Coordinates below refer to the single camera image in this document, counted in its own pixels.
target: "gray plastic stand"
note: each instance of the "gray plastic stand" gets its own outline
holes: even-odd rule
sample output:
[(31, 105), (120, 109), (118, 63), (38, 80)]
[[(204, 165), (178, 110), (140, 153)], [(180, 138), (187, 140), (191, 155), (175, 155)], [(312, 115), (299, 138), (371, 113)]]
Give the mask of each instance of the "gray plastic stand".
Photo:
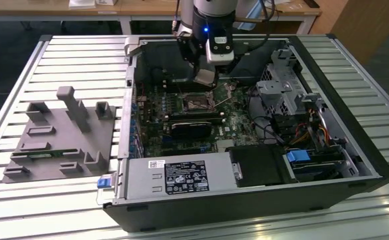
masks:
[(86, 107), (75, 99), (72, 86), (63, 86), (58, 98), (68, 109), (50, 109), (32, 102), (27, 109), (30, 122), (3, 182), (100, 176), (108, 172), (115, 129), (116, 107), (98, 102)]

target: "wooden cabinet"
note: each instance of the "wooden cabinet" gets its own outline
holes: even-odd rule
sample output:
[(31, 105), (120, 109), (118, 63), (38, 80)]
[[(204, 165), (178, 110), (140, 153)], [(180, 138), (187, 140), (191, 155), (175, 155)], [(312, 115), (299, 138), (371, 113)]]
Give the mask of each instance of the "wooden cabinet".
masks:
[(389, 0), (316, 0), (323, 11), (311, 34), (334, 33), (365, 64), (389, 36)]

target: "blue latch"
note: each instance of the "blue latch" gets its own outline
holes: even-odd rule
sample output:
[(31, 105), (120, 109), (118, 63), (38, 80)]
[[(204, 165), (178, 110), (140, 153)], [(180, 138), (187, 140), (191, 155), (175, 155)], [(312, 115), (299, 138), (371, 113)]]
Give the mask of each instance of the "blue latch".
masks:
[(112, 187), (112, 178), (106, 177), (99, 179), (99, 189), (107, 189)]
[(290, 162), (311, 161), (307, 150), (294, 150), (287, 153), (287, 157)]

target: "power supply label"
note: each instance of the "power supply label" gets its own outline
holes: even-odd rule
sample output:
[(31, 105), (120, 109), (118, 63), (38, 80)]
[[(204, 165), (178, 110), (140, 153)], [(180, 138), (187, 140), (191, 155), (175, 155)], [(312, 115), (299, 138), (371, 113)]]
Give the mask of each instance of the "power supply label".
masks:
[(166, 164), (167, 194), (210, 191), (206, 161)]

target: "aluminum table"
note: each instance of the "aluminum table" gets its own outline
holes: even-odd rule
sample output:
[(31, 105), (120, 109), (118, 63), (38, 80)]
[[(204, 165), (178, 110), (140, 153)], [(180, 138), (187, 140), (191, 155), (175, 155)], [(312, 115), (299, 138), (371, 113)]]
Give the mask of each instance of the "aluminum table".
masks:
[[(119, 107), (111, 153), (111, 171), (116, 169), (126, 38), (46, 36), (38, 44), (0, 111), (0, 239), (389, 239), (389, 184), (326, 210), (127, 233), (98, 204), (99, 177), (2, 183), (28, 122), (28, 103), (46, 101), (50, 108), (63, 108), (56, 89), (68, 85), (86, 106), (108, 101)], [(323, 35), (300, 35), (300, 39), (389, 162), (389, 96), (338, 39)]]

